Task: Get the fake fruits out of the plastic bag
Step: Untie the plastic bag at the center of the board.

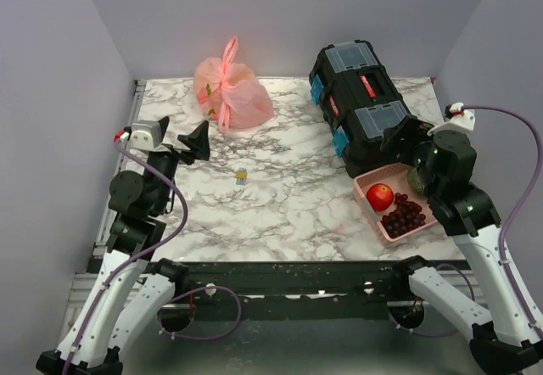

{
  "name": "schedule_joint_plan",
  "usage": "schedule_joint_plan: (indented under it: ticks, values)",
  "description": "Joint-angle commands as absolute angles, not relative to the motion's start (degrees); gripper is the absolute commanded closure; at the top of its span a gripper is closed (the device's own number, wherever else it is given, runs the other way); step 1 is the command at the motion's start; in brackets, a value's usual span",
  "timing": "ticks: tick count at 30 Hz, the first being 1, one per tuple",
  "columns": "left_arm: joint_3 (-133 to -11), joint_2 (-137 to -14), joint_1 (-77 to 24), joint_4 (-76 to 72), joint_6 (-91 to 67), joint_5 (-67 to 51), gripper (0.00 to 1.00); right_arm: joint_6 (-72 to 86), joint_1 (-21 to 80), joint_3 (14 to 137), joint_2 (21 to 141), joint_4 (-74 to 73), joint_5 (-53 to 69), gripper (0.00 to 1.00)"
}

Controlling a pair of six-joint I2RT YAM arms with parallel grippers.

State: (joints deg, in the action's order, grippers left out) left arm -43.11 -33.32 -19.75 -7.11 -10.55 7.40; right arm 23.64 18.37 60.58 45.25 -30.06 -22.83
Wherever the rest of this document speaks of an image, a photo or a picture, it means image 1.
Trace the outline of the pink plastic bag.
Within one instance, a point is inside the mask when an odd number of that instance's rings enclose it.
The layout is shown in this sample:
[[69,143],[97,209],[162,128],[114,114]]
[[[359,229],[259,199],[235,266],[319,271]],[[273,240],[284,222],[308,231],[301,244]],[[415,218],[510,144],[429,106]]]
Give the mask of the pink plastic bag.
[[193,76],[200,108],[216,121],[222,134],[259,126],[275,116],[273,102],[252,69],[234,61],[238,47],[234,36],[221,57],[205,59]]

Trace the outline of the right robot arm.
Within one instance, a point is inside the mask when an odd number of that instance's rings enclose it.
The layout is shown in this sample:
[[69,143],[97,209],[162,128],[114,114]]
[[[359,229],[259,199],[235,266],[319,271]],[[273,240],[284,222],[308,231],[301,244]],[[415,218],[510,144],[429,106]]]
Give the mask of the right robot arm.
[[490,196],[471,182],[477,153],[467,135],[455,128],[435,132],[408,115],[384,131],[382,150],[415,168],[433,216],[461,250],[486,305],[450,285],[420,256],[394,266],[392,294],[429,302],[467,340],[487,374],[516,374],[536,365],[542,359],[542,313],[506,247]]

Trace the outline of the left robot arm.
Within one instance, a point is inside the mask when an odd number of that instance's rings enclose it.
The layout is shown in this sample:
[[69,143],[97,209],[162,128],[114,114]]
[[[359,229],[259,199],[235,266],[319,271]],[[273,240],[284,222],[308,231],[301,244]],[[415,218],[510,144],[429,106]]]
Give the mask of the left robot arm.
[[188,269],[163,259],[137,295],[131,291],[154,252],[185,227],[164,235],[160,216],[172,211],[174,198],[188,206],[175,183],[179,164],[210,158],[209,123],[178,136],[182,148],[164,141],[169,117],[140,120],[118,131],[115,148],[144,171],[120,171],[109,185],[115,218],[95,283],[69,332],[59,345],[40,354],[42,374],[120,374],[123,359],[151,319],[167,301],[182,301],[188,292]]

